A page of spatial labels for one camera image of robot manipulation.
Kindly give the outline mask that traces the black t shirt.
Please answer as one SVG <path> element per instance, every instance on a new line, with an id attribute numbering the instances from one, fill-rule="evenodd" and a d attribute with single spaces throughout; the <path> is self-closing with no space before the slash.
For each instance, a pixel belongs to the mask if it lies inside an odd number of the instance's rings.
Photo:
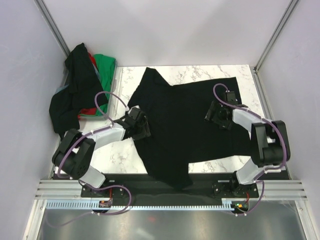
<path id="1" fill-rule="evenodd" d="M 205 121 L 224 87 L 241 97 L 235 77 L 170 85 L 156 69 L 145 69 L 128 106 L 139 106 L 147 116 L 150 136 L 134 145 L 149 176 L 181 190 L 193 183 L 190 163 L 250 155 L 247 130 Z"/>
<path id="2" fill-rule="evenodd" d="M 88 53 L 84 43 L 70 52 L 64 61 L 69 85 L 51 98 L 49 115 L 53 130 L 61 139 L 67 131 L 80 128 L 79 112 L 94 108 L 96 94 L 103 91 Z"/>

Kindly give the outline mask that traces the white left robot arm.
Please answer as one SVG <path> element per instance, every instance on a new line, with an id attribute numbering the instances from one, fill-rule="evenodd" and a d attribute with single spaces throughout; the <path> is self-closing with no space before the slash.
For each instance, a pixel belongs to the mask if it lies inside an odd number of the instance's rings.
<path id="1" fill-rule="evenodd" d="M 126 139 L 134 141 L 150 137 L 148 117 L 138 107 L 133 107 L 125 115 L 107 126 L 83 133 L 69 130 L 53 154 L 52 163 L 71 179 L 92 187 L 99 197 L 106 196 L 110 185 L 105 175 L 91 166 L 94 151 L 113 142 Z"/>

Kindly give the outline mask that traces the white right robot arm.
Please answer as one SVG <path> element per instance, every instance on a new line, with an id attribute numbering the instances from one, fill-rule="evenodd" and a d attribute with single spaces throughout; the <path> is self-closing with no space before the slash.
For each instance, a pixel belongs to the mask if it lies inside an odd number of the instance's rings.
<path id="1" fill-rule="evenodd" d="M 272 121 L 239 104 L 233 91 L 224 91 L 211 102 L 205 120 L 220 129 L 230 130 L 239 125 L 250 135 L 250 159 L 235 172 L 235 181 L 229 191 L 235 197 L 247 191 L 247 185 L 256 183 L 263 174 L 279 173 L 290 159 L 290 147 L 286 125 L 283 121 Z"/>

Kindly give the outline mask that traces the clear plastic bin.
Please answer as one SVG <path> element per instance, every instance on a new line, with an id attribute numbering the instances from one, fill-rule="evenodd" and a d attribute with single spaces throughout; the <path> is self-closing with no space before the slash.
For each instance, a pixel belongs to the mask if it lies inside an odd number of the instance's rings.
<path id="1" fill-rule="evenodd" d="M 104 91 L 114 92 L 116 89 L 116 72 L 117 61 L 115 58 L 96 54 L 96 58 L 89 56 L 93 64 L 95 73 L 101 83 Z M 101 112 L 97 108 L 82 109 L 79 114 L 79 119 L 100 119 L 102 118 Z"/>

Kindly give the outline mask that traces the green t shirt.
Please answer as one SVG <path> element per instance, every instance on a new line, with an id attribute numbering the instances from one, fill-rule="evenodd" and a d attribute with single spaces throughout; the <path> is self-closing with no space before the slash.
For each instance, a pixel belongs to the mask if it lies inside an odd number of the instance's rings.
<path id="1" fill-rule="evenodd" d="M 110 92 L 116 69 L 116 59 L 100 53 L 94 54 L 93 58 L 95 59 L 96 67 L 100 74 L 102 89 L 103 91 Z"/>

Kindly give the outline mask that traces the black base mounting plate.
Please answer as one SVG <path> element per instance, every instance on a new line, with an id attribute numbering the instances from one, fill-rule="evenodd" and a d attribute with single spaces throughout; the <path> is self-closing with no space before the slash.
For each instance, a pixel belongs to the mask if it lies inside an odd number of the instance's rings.
<path id="1" fill-rule="evenodd" d="M 192 185 L 176 190 L 173 187 L 155 180 L 147 174 L 108 174 L 104 187 L 121 185 L 120 188 L 96 191 L 84 186 L 81 191 L 83 198 L 111 197 L 120 205 L 127 204 L 215 204 L 222 199 L 246 201 L 259 197 L 256 184 L 240 185 L 235 182 L 232 173 L 191 173 Z"/>

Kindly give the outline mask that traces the aluminium front rail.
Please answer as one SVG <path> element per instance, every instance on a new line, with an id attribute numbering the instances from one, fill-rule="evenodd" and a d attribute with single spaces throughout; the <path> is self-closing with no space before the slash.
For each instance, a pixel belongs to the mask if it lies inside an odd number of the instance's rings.
<path id="1" fill-rule="evenodd" d="M 76 180 L 41 180 L 36 200 L 78 200 L 82 186 Z M 300 180 L 265 180 L 263 200 L 307 200 L 307 194 Z"/>

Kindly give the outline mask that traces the right aluminium frame post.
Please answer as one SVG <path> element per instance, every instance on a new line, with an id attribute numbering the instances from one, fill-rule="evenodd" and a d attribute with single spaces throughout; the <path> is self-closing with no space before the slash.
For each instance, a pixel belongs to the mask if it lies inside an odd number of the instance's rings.
<path id="1" fill-rule="evenodd" d="M 293 12 L 295 11 L 296 7 L 300 3 L 300 0 L 290 0 L 288 6 L 286 7 L 284 13 L 282 14 L 278 24 L 276 25 L 269 41 L 267 42 L 262 54 L 260 55 L 257 63 L 252 68 L 253 72 L 257 74 L 261 69 L 263 63 L 267 59 L 268 55 L 272 51 L 273 47 L 275 46 L 278 38 L 280 37 L 281 33 L 283 32 L 284 28 L 286 27 L 287 23 L 289 22 Z"/>

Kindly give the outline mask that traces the aluminium frame post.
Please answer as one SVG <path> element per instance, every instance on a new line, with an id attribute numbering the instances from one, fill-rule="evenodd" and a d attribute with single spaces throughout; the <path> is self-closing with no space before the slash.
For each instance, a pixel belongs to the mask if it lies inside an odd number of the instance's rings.
<path id="1" fill-rule="evenodd" d="M 284 28 L 286 27 L 287 23 L 289 22 L 293 12 L 295 11 L 296 7 L 300 3 L 300 0 L 290 0 L 288 6 L 286 7 L 284 13 L 282 14 L 278 24 L 276 25 L 269 41 L 267 42 L 262 54 L 260 55 L 257 63 L 252 68 L 253 72 L 257 74 L 261 69 L 263 63 L 267 59 L 268 55 L 272 51 L 273 47 L 275 46 L 278 38 L 280 37 L 281 33 L 283 32 Z"/>
<path id="2" fill-rule="evenodd" d="M 57 40 L 60 48 L 62 49 L 63 53 L 67 57 L 70 54 L 70 49 L 67 46 L 67 43 L 58 28 L 52 14 L 50 13 L 49 8 L 47 7 L 44 0 L 35 0 L 35 4 L 37 5 L 39 11 L 41 12 L 42 16 L 44 17 L 47 25 L 49 26 L 51 32 L 53 33 L 55 39 Z"/>

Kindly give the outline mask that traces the left aluminium frame post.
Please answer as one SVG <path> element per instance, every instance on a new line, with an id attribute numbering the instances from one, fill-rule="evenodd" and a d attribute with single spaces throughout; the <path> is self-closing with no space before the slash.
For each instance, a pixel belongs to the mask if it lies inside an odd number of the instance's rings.
<path id="1" fill-rule="evenodd" d="M 52 14 L 50 13 L 49 8 L 47 7 L 44 0 L 35 0 L 35 4 L 37 5 L 39 11 L 41 12 L 42 16 L 44 17 L 47 25 L 49 26 L 51 32 L 53 33 L 55 39 L 57 40 L 60 48 L 62 49 L 63 53 L 67 57 L 70 54 L 70 49 L 67 46 L 67 43 L 58 28 Z"/>

